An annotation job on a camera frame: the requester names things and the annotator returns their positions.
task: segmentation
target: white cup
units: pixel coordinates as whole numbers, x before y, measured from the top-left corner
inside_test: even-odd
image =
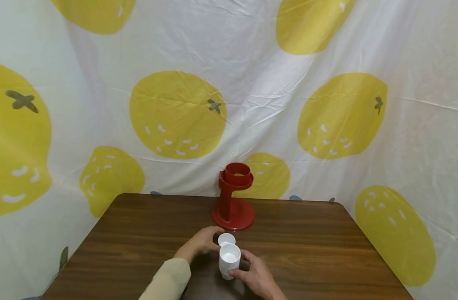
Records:
[[[217,243],[221,247],[224,246],[224,245],[227,245],[227,244],[235,245],[236,244],[236,238],[230,233],[223,233],[223,234],[221,234],[219,236],[219,238],[217,238]]]
[[[241,249],[234,244],[226,244],[219,250],[219,271],[222,278],[232,280],[229,270],[239,269],[241,263]]]

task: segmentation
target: red circular base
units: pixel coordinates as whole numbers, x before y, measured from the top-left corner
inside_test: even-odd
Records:
[[[214,206],[212,218],[220,227],[226,230],[238,231],[244,230],[254,223],[254,209],[246,200],[241,198],[231,199],[229,221],[221,217],[219,204],[220,201]]]

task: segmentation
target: hand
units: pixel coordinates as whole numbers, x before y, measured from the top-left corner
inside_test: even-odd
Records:
[[[241,254],[251,263],[249,271],[231,270],[229,271],[229,275],[240,279],[254,294],[264,300],[287,300],[274,281],[266,263],[247,250],[241,249]]]
[[[221,234],[223,232],[224,230],[217,226],[202,228],[184,246],[179,248],[174,258],[184,258],[190,265],[199,254],[218,252],[221,247],[214,244],[212,240],[214,234]]]

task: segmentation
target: red plastic stand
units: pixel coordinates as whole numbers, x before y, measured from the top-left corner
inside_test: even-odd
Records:
[[[252,186],[254,176],[245,164],[232,163],[219,172],[219,202],[212,210],[216,223],[226,230],[244,230],[254,223],[254,209],[244,199],[232,198],[235,190],[247,190]]]

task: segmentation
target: wooden table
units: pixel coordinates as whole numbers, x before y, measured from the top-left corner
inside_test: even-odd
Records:
[[[137,300],[162,263],[213,225],[218,198],[119,195],[42,300]],[[236,243],[267,262],[290,300],[412,299],[342,205],[250,200],[256,219]],[[191,266],[184,300],[258,299],[220,277],[218,256]]]

